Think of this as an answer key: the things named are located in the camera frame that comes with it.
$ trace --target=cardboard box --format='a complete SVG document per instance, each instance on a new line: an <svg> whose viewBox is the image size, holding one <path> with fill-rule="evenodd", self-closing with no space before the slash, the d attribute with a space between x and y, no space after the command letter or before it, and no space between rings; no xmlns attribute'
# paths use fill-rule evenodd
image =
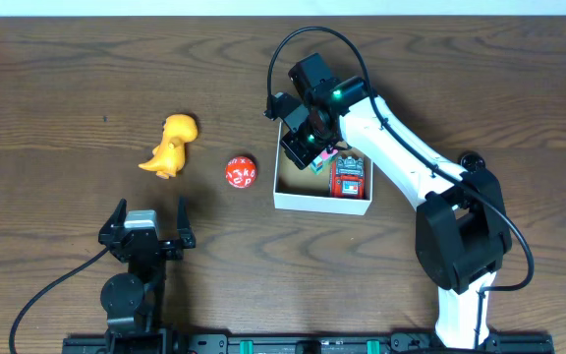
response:
<svg viewBox="0 0 566 354"><path fill-rule="evenodd" d="M279 125L279 136L276 141L276 165L274 168L274 207L289 210L334 212L351 215L364 215L372 202L372 161L360 151L341 152L364 158L366 184L362 200L340 199L329 197L330 167L326 167L319 175L311 169L303 171L292 162L279 145L281 137L287 133L283 122Z"/></svg>

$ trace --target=red toy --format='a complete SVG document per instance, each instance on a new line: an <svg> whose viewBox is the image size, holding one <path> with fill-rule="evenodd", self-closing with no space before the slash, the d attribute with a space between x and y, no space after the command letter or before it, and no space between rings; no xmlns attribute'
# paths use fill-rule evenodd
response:
<svg viewBox="0 0 566 354"><path fill-rule="evenodd" d="M329 190L333 198L364 198L364 160L338 156L331 165Z"/></svg>
<svg viewBox="0 0 566 354"><path fill-rule="evenodd" d="M226 165L226 180L235 188L247 188L255 179L255 163L247 157L237 156Z"/></svg>

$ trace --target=colorful toy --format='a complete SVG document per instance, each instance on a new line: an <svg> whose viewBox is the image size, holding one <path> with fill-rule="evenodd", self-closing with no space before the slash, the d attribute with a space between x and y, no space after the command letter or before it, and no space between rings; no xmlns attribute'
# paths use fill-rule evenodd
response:
<svg viewBox="0 0 566 354"><path fill-rule="evenodd" d="M176 173L185 165L185 143L192 142L197 136L194 118L185 114L169 116L163 125L161 144L152 151L154 157L139 167L156 172L160 178L176 177Z"/></svg>
<svg viewBox="0 0 566 354"><path fill-rule="evenodd" d="M235 188L247 188L255 179L255 163L245 156L237 156L226 165L226 180Z"/></svg>
<svg viewBox="0 0 566 354"><path fill-rule="evenodd" d="M310 164L310 169L315 174L319 174L322 172L324 167L328 166L331 161L335 158L335 155L338 154L338 150L334 149L331 153L324 150L320 153L318 157L316 157Z"/></svg>
<svg viewBox="0 0 566 354"><path fill-rule="evenodd" d="M329 180L330 195L333 198L364 198L364 160L352 156L338 156L331 165Z"/></svg>

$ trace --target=wooden table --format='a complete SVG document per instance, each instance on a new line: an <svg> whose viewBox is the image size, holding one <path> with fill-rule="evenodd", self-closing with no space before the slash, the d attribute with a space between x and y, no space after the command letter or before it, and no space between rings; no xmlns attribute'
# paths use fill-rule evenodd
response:
<svg viewBox="0 0 566 354"><path fill-rule="evenodd" d="M275 210L278 124L261 116L270 55L291 30L341 30L411 129L449 157L479 151L537 262L525 290L493 294L489 325L543 330L566 353L566 18L0 19L0 353L26 301L101 250L120 198L156 209L174 237L179 196L198 237L170 265L164 319L234 333L432 328L436 288L414 253L415 214L374 171L364 217ZM341 78L360 72L326 34L283 50L274 89L319 51ZM200 136L165 181L137 164L163 120L193 112ZM248 190L226 161L255 156ZM104 257L28 313L20 353L59 353L68 333L105 330L99 291L125 271ZM521 248L496 283L525 275Z"/></svg>

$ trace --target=yellow dinosaur toy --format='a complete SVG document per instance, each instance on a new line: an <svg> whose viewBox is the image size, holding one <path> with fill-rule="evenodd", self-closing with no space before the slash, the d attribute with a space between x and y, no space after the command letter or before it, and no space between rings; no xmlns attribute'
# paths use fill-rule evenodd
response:
<svg viewBox="0 0 566 354"><path fill-rule="evenodd" d="M185 165L185 143L192 142L197 136L198 128L194 118L185 114L167 117L161 144L152 151L154 157L139 167L156 172L160 178L176 177L176 173Z"/></svg>

